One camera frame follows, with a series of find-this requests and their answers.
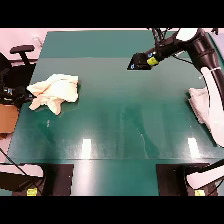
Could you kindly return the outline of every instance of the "brown box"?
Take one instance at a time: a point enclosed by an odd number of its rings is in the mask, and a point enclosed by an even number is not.
[[[0,134],[14,132],[18,116],[16,106],[0,104]]]

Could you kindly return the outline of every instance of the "green table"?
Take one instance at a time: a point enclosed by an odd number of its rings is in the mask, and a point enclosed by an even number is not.
[[[23,105],[9,156],[73,163],[72,195],[158,195],[155,164],[222,159],[188,104],[188,89],[205,86],[193,66],[168,58],[151,71],[126,70],[153,44],[150,31],[48,33],[31,83],[78,75],[79,100],[59,116]]]

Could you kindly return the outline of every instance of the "yellow sticker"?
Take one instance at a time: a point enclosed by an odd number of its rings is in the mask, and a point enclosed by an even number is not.
[[[37,196],[37,188],[28,189],[27,190],[27,196]]]
[[[147,63],[148,63],[149,65],[158,65],[158,64],[159,64],[159,62],[158,62],[154,57],[149,58],[149,59],[147,60]]]
[[[204,190],[195,190],[194,191],[195,196],[205,196]]]

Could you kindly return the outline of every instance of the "white cloth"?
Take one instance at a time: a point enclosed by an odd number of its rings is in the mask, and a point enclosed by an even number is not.
[[[191,98],[189,99],[189,103],[199,123],[205,123],[210,131],[211,128],[209,123],[209,94],[207,87],[203,89],[190,88],[189,93],[191,96]]]
[[[47,105],[56,115],[61,112],[61,103],[64,101],[75,102],[77,93],[78,76],[53,74],[46,81],[37,82],[27,89],[37,98],[30,105],[31,110],[36,110],[41,105]]]

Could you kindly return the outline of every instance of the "white wall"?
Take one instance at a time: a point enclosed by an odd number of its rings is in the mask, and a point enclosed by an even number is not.
[[[84,31],[84,30],[146,30],[146,28],[0,28],[0,52],[8,59],[21,59],[18,54],[12,55],[10,49],[15,46],[34,44],[33,37],[39,37],[44,42],[47,32],[49,31]],[[204,28],[206,31],[211,31],[211,28]],[[224,33],[224,28],[220,28],[220,32]],[[27,53],[29,58],[38,58],[40,48],[34,52]]]

